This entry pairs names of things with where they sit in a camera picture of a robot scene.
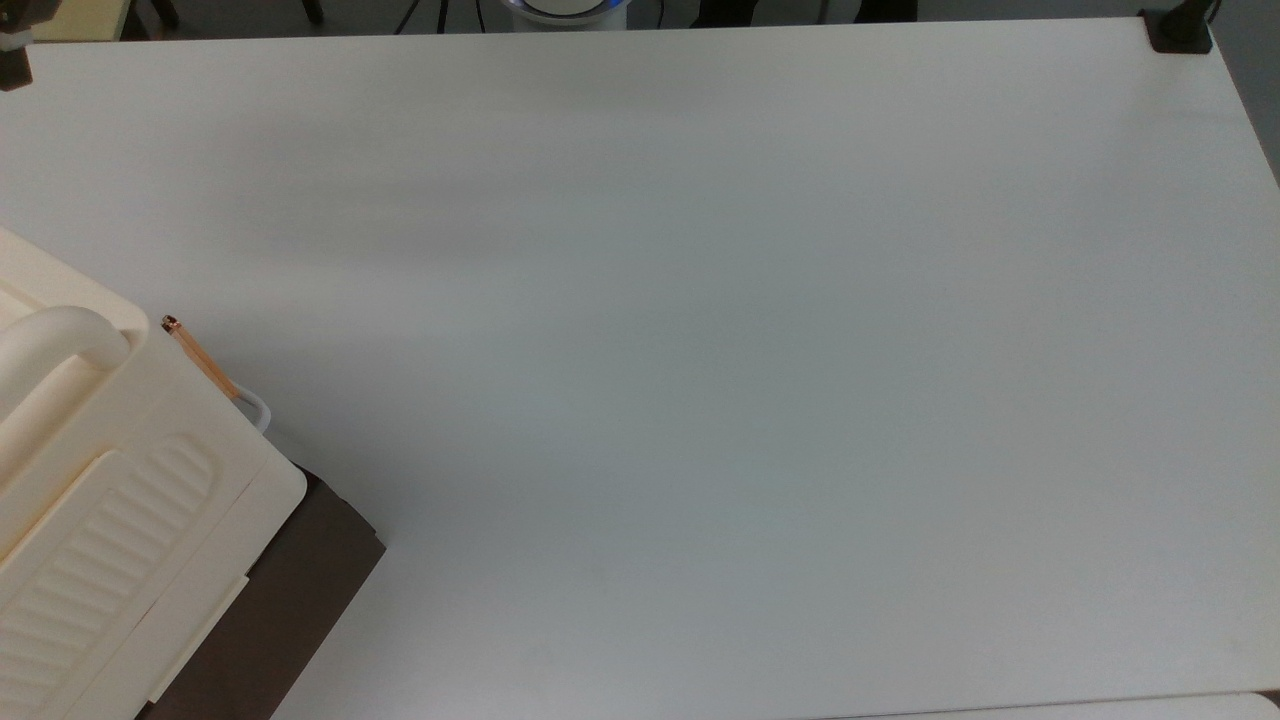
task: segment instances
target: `ribbed panel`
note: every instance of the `ribbed panel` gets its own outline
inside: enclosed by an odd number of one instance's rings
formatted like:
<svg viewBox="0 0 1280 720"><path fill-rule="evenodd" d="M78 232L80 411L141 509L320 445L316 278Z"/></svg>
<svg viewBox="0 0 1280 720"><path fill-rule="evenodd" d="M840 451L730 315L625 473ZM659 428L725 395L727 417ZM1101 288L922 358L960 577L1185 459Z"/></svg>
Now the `ribbed panel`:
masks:
<svg viewBox="0 0 1280 720"><path fill-rule="evenodd" d="M214 475L212 459L172 438L129 468L0 611L0 719L35 715L61 685L200 515Z"/></svg>

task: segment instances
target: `cable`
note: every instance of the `cable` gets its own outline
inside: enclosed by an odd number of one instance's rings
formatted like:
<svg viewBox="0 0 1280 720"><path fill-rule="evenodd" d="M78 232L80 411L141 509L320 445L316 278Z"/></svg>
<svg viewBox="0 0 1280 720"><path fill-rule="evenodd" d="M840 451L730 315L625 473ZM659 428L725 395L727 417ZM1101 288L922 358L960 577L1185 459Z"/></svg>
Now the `cable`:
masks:
<svg viewBox="0 0 1280 720"><path fill-rule="evenodd" d="M241 393L239 398L243 400L250 407L257 410L257 420L253 420L253 429L260 433L265 433L266 427L271 424L271 409L268 407L266 402L262 402L262 398L253 391L236 380L232 380L232 384L236 386L236 391Z"/></svg>
<svg viewBox="0 0 1280 720"><path fill-rule="evenodd" d="M413 17L413 10L417 9L419 1L420 0L413 0L412 3L408 4L408 10L404 12L404 17L401 19L401 24L396 26L396 32L393 32L392 35L399 35L401 32L404 31L404 26L407 26L408 19Z"/></svg>

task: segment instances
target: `brown base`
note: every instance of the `brown base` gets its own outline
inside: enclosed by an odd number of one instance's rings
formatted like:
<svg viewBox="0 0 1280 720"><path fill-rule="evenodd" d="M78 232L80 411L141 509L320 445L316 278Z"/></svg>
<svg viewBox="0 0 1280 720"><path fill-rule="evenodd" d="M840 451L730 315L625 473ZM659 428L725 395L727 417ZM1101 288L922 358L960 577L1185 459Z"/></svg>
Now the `brown base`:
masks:
<svg viewBox="0 0 1280 720"><path fill-rule="evenodd" d="M236 602L138 720L268 720L385 547L320 478L248 571Z"/></svg>

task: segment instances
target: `white table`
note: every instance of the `white table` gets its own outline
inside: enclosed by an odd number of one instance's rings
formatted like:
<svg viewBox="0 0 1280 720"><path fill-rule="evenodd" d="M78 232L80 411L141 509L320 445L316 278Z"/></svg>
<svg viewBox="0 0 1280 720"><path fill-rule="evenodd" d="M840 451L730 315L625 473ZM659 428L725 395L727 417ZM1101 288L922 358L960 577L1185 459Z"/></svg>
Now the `white table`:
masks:
<svg viewBox="0 0 1280 720"><path fill-rule="evenodd" d="M1225 694L933 712L897 717L901 720L1277 720L1280 710L1256 694Z"/></svg>
<svg viewBox="0 0 1280 720"><path fill-rule="evenodd" d="M0 222L369 516L282 719L1280 685L1280 193L1137 19L37 46Z"/></svg>

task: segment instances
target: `white device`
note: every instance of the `white device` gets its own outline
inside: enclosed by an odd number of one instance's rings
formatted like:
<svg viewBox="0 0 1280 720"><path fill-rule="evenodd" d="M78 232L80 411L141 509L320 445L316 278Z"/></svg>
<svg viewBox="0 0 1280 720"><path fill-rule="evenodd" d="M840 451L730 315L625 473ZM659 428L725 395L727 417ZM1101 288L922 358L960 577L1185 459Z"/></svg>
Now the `white device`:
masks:
<svg viewBox="0 0 1280 720"><path fill-rule="evenodd" d="M631 0L502 0L516 32L627 29Z"/></svg>
<svg viewBox="0 0 1280 720"><path fill-rule="evenodd" d="M0 229L0 717L134 717L305 491L142 310Z"/></svg>

